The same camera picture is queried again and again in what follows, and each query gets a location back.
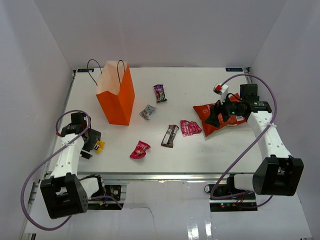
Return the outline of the yellow snack packet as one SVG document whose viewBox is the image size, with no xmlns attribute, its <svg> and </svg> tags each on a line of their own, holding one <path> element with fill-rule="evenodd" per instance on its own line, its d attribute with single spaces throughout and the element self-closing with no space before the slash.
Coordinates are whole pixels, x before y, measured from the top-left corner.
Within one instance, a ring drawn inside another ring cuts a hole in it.
<svg viewBox="0 0 320 240">
<path fill-rule="evenodd" d="M 95 152 L 96 152 L 97 154 L 100 154 L 101 151 L 103 150 L 104 146 L 105 146 L 105 142 L 103 142 L 103 141 L 101 141 L 101 140 L 98 140 L 98 141 L 95 143 L 93 149 L 95 150 Z"/>
</svg>

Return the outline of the pink snack packet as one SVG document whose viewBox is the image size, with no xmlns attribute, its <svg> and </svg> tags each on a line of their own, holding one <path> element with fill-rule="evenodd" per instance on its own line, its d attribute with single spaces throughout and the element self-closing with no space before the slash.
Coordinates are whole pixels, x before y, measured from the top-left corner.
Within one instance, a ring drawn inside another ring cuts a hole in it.
<svg viewBox="0 0 320 240">
<path fill-rule="evenodd" d="M 184 137 L 192 136 L 202 132 L 202 129 L 195 121 L 181 120 L 180 126 L 182 135 Z"/>
</svg>

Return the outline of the brown chocolate bar wrapper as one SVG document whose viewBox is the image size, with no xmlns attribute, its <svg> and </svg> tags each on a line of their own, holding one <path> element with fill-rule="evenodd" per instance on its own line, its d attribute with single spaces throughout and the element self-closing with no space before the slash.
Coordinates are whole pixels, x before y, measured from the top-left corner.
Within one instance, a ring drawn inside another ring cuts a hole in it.
<svg viewBox="0 0 320 240">
<path fill-rule="evenodd" d="M 175 124 L 170 124 L 168 126 L 168 129 L 162 139 L 161 146 L 167 147 L 167 148 L 173 148 L 174 147 L 174 139 L 176 137 L 176 134 L 180 128 Z"/>
</svg>

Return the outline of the red snack packet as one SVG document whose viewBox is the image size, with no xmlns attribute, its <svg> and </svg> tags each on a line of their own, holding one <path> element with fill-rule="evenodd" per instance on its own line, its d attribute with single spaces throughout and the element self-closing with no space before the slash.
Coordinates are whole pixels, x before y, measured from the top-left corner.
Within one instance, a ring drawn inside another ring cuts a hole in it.
<svg viewBox="0 0 320 240">
<path fill-rule="evenodd" d="M 149 144 L 140 140 L 129 157 L 135 160 L 142 159 L 146 156 L 146 151 L 150 148 L 151 146 Z"/>
</svg>

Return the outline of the purple candy bar wrapper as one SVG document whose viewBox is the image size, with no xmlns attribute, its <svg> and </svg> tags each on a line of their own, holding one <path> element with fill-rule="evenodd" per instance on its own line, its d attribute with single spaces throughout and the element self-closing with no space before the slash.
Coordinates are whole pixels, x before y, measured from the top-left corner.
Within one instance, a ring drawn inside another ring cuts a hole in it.
<svg viewBox="0 0 320 240">
<path fill-rule="evenodd" d="M 164 92 L 164 85 L 163 84 L 157 84 L 153 86 L 155 96 L 156 96 L 156 103 L 164 103 L 167 101 L 166 95 Z"/>
</svg>

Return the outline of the silver snack packet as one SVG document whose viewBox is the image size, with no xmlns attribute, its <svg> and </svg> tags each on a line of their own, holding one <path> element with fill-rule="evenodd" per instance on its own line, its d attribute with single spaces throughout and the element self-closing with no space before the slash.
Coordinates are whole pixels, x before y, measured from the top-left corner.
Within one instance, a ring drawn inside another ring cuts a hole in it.
<svg viewBox="0 0 320 240">
<path fill-rule="evenodd" d="M 157 109 L 157 107 L 147 105 L 144 110 L 142 110 L 139 115 L 145 120 L 150 120 L 152 113 Z"/>
</svg>

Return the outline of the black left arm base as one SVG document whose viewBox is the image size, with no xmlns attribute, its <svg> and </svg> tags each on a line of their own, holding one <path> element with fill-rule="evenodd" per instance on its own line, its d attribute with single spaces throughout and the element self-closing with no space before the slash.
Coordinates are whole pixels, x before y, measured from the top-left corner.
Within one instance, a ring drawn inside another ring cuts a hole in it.
<svg viewBox="0 0 320 240">
<path fill-rule="evenodd" d="M 122 199 L 122 186 L 121 185 L 105 185 L 105 192 L 103 195 L 95 193 L 90 199 L 89 203 L 99 206 L 99 209 L 121 209 L 123 203 Z"/>
</svg>

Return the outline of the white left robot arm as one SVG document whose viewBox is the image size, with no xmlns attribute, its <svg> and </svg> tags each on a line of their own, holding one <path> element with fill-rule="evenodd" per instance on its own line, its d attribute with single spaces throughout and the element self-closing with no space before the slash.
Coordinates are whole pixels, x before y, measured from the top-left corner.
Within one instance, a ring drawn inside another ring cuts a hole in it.
<svg viewBox="0 0 320 240">
<path fill-rule="evenodd" d="M 88 210 L 88 200 L 105 196 L 106 187 L 99 174 L 79 179 L 80 158 L 90 159 L 91 151 L 99 154 L 105 143 L 101 133 L 88 124 L 90 118 L 84 112 L 74 111 L 71 122 L 59 132 L 62 151 L 48 179 L 40 183 L 40 191 L 51 219 L 58 219 Z"/>
</svg>

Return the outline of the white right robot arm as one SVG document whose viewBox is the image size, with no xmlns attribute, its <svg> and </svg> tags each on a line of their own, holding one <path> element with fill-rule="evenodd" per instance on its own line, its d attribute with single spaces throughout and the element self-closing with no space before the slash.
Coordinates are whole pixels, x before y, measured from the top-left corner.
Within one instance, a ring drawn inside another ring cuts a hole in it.
<svg viewBox="0 0 320 240">
<path fill-rule="evenodd" d="M 261 153 L 261 164 L 253 174 L 235 174 L 225 188 L 226 195 L 236 200 L 245 192 L 258 195 L 293 196 L 296 193 L 304 164 L 287 150 L 273 123 L 276 112 L 258 96 L 257 84 L 240 85 L 240 96 L 232 101 L 229 87 L 217 84 L 213 91 L 220 95 L 210 107 L 206 124 L 218 127 L 219 117 L 243 117 L 251 127 Z"/>
</svg>

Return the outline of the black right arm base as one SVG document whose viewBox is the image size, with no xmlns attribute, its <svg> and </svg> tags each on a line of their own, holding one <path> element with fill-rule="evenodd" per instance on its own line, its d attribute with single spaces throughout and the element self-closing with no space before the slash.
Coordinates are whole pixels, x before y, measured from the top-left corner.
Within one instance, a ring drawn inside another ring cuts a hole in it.
<svg viewBox="0 0 320 240">
<path fill-rule="evenodd" d="M 242 192 L 244 192 L 244 190 L 232 189 L 231 187 L 227 186 L 227 184 L 221 184 L 214 192 L 214 196 L 221 197 L 224 195 L 232 195 Z M 256 195 L 254 193 L 227 197 L 226 199 L 213 199 L 211 196 L 209 196 L 209 206 L 211 213 L 250 212 L 258 210 Z"/>
</svg>

